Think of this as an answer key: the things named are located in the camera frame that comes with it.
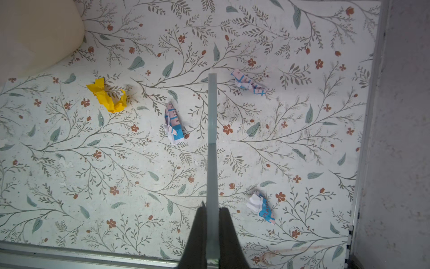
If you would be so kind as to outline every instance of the brown flower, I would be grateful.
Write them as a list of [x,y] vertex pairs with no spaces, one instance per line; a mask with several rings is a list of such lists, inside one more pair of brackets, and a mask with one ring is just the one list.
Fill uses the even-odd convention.
[[291,236],[292,236],[292,237],[294,237],[294,238],[297,238],[299,235],[300,235],[300,232],[298,232],[297,230],[294,230],[294,231],[291,233]]
[[117,226],[117,222],[114,221],[113,219],[106,220],[106,223],[109,225],[109,229],[115,228]]
[[321,61],[321,59],[318,59],[318,61],[315,61],[315,64],[316,64],[316,68],[317,69],[320,69],[320,68],[323,68],[323,61]]
[[349,134],[351,136],[353,132],[354,132],[354,130],[351,130],[351,127],[348,128],[347,134]]
[[275,194],[275,197],[278,198],[278,202],[285,201],[285,194],[280,192],[279,194]]
[[347,8],[347,10],[345,10],[345,12],[348,16],[351,16],[352,14],[354,14],[354,8],[350,6]]
[[298,175],[296,175],[295,177],[293,177],[293,181],[295,181],[296,183],[298,183],[299,180],[301,180],[301,177],[299,177]]
[[328,112],[329,110],[331,110],[331,107],[329,107],[329,105],[328,105],[328,104],[326,104],[326,106],[325,106],[325,107],[323,107],[323,109],[324,109],[326,112]]
[[256,65],[257,64],[257,62],[256,61],[254,61],[254,59],[253,58],[251,58],[250,60],[248,60],[248,65],[249,66],[254,66],[254,65]]
[[137,132],[137,130],[139,130],[139,127],[136,126],[136,124],[133,124],[132,128],[132,132]]
[[260,262],[260,257],[254,256],[254,258],[252,259],[253,262],[255,262],[255,264]]
[[116,194],[118,194],[120,191],[119,190],[117,190],[117,187],[116,186],[113,186],[113,187],[110,187],[110,193],[111,194],[113,194],[114,196],[116,195]]
[[39,101],[39,99],[34,100],[34,105],[37,105],[38,107],[40,106],[41,103],[42,101]]
[[101,157],[101,152],[96,150],[95,153],[92,155],[93,157],[96,157],[97,159]]
[[230,124],[224,125],[223,128],[224,129],[222,131],[224,133],[226,133],[226,134],[233,133],[233,129],[230,128]]
[[83,99],[83,101],[81,101],[81,105],[83,105],[83,107],[87,107],[87,106],[89,106],[89,99]]
[[179,43],[185,43],[185,35],[180,35],[178,41]]

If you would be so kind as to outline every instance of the green leaf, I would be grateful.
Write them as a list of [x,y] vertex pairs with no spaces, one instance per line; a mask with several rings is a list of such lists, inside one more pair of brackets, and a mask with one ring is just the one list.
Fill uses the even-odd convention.
[[302,158],[303,160],[305,160],[305,161],[306,161],[306,155],[303,155],[303,153],[302,153],[301,151],[299,151],[298,149],[295,149],[295,148],[293,148],[293,151],[294,151],[295,153],[297,153],[297,155],[298,155],[300,158]]
[[307,111],[307,114],[306,114],[306,121],[305,122],[311,123],[312,118],[313,118],[313,109],[312,109],[312,106],[310,106],[309,110]]
[[148,171],[148,173],[149,173],[149,175],[152,177],[152,179],[153,180],[155,180],[155,181],[158,181],[158,176],[156,175],[156,174],[154,174],[153,172],[151,172],[151,171]]
[[100,110],[98,111],[98,126],[102,127],[104,125],[104,118],[103,115],[101,114]]
[[306,242],[297,242],[292,246],[292,248],[293,247],[299,247],[299,246],[304,245],[304,244],[306,244]]
[[282,10],[284,10],[281,6],[281,4],[278,2],[278,0],[270,0],[270,2],[272,2],[273,5],[280,7]]
[[343,165],[343,164],[344,164],[346,156],[347,156],[347,154],[345,153],[345,154],[343,155],[343,157],[338,161],[338,164],[339,164],[339,165]]
[[35,231],[37,231],[40,227],[42,227],[43,224],[43,220],[41,219],[36,219],[36,221],[33,224],[33,230],[31,233],[34,233]]
[[64,84],[70,84],[76,80],[75,73],[70,74],[69,78],[63,82]]
[[27,195],[27,203],[29,205],[31,205],[32,207],[36,207],[37,206],[37,204],[35,202],[33,202],[28,195]]
[[144,62],[144,60],[142,60],[142,57],[137,56],[137,57],[133,60],[132,65],[131,65],[129,68],[127,68],[127,69],[128,69],[128,70],[135,70],[135,69],[137,69],[137,68],[139,68],[139,67],[143,67],[144,65],[145,65],[145,62]]
[[225,8],[225,11],[227,11],[227,12],[238,12],[237,11],[237,9],[235,9],[234,7],[232,7],[232,6],[228,6],[228,7],[226,7]]
[[123,205],[123,204],[126,204],[126,203],[123,203],[123,202],[114,203],[114,204],[111,206],[111,208],[115,209],[115,208],[117,208],[118,206]]
[[182,185],[182,187],[178,190],[178,194],[183,194],[185,192],[186,184]]
[[29,137],[33,137],[35,133],[36,133],[36,125],[34,125],[31,131],[28,132],[27,134]]
[[337,257],[339,257],[339,256],[342,254],[342,252],[343,252],[343,251],[344,251],[344,247],[338,246],[338,247],[335,249],[335,252],[333,253],[332,261],[333,261],[334,259],[336,259]]
[[154,200],[156,200],[156,201],[159,201],[159,202],[160,202],[160,200],[158,200],[157,196],[153,195],[152,193],[148,193],[148,195],[149,195],[151,198],[153,198]]
[[220,54],[219,54],[219,50],[218,50],[218,48],[217,48],[217,46],[216,46],[216,44],[215,44],[215,47],[214,47],[214,61],[215,61],[215,62],[219,60],[219,56],[220,56]]
[[85,209],[85,208],[83,208],[82,206],[79,206],[80,208],[81,208],[81,213],[82,213],[82,215],[86,218],[86,219],[88,219],[89,218],[89,213],[88,213],[88,211]]
[[267,186],[269,184],[276,184],[276,183],[273,182],[273,181],[268,180],[268,181],[264,181],[263,183],[260,183],[260,187],[265,187],[265,186]]
[[8,150],[8,149],[10,149],[13,146],[15,146],[15,144],[12,144],[12,145],[4,144],[4,146],[0,148],[0,152]]
[[335,233],[335,234],[339,234],[339,231],[338,230],[336,230],[336,228],[333,226],[333,224],[332,223],[330,223],[330,231],[332,231],[333,233]]
[[293,15],[293,22],[296,29],[300,26],[300,17],[301,17],[301,10],[300,8],[294,6],[294,15]]
[[51,134],[51,141],[55,142],[58,139],[58,136],[60,135],[60,130],[61,130],[61,126],[58,127],[57,130],[55,130],[52,134]]
[[167,212],[171,216],[173,213],[173,203],[169,199],[167,199]]
[[175,99],[176,102],[178,101],[178,95],[174,91],[167,90],[167,92],[169,92],[170,95],[173,96],[173,99]]
[[160,248],[160,255],[161,257],[163,257],[164,259],[170,259],[169,256],[166,255],[166,253],[164,253],[164,251]]
[[93,142],[88,143],[88,144],[87,144],[87,146],[88,146],[88,147],[95,146],[95,145],[97,145],[98,143],[100,143],[100,139],[99,139],[99,140],[94,140]]
[[103,34],[100,34],[100,38],[103,39],[103,40],[110,40],[107,36],[105,36]]
[[172,60],[172,63],[171,63],[171,64],[168,64],[168,65],[164,68],[164,70],[163,70],[163,76],[165,76],[165,77],[169,77],[169,76],[170,76],[170,73],[172,72],[172,69],[173,69],[173,60]]
[[307,174],[307,179],[314,179],[314,178],[321,176],[322,174],[324,174],[324,172],[322,172],[322,173],[311,172],[311,173]]
[[256,124],[252,125],[248,130],[246,130],[246,133],[249,137],[253,137],[258,129],[260,128],[260,122],[257,122]]

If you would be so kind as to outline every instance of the beige rounded object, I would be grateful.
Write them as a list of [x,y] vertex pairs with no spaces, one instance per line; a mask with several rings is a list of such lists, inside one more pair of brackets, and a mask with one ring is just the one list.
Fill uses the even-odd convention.
[[84,34],[73,0],[0,0],[0,83],[42,72],[77,49]]

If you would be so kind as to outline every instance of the gray wall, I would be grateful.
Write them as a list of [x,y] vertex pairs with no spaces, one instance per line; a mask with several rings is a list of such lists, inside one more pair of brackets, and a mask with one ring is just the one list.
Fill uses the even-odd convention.
[[392,0],[353,254],[430,268],[430,0]]

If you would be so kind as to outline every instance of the crumpled paper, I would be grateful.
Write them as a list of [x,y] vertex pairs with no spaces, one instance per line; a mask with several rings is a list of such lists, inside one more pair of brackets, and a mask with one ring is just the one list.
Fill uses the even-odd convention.
[[164,129],[167,133],[167,138],[170,140],[172,145],[176,145],[179,142],[184,141],[185,138],[184,133],[182,132],[182,126],[172,102],[168,102],[166,104],[164,118],[166,119]]
[[245,76],[239,69],[234,69],[231,75],[234,77],[236,86],[241,89],[251,90],[254,94],[263,96],[267,89],[262,84],[258,84]]
[[249,198],[249,202],[246,203],[246,206],[252,211],[258,213],[266,221],[275,225],[275,219],[273,218],[272,210],[270,209],[266,198],[260,195],[260,192],[254,192]]
[[87,88],[97,97],[101,105],[104,105],[110,113],[120,112],[127,106],[127,94],[124,90],[123,96],[114,104],[112,98],[104,90],[104,77],[95,80],[94,84],[87,85]]

